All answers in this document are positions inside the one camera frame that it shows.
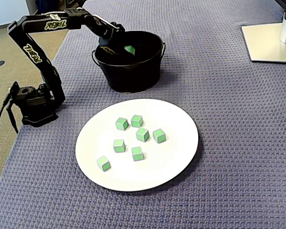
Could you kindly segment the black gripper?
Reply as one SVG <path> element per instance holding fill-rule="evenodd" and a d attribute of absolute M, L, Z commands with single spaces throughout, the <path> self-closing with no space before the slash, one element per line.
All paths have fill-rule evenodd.
<path fill-rule="evenodd" d="M 120 46 L 130 46 L 133 44 L 133 37 L 131 33 L 124 33 L 125 28 L 116 22 L 108 22 L 100 16 L 93 16 L 94 21 L 99 26 L 99 46 L 100 49 L 108 55 L 127 55 L 127 51 Z M 115 44 L 117 46 L 108 46 L 110 40 L 115 37 Z"/>

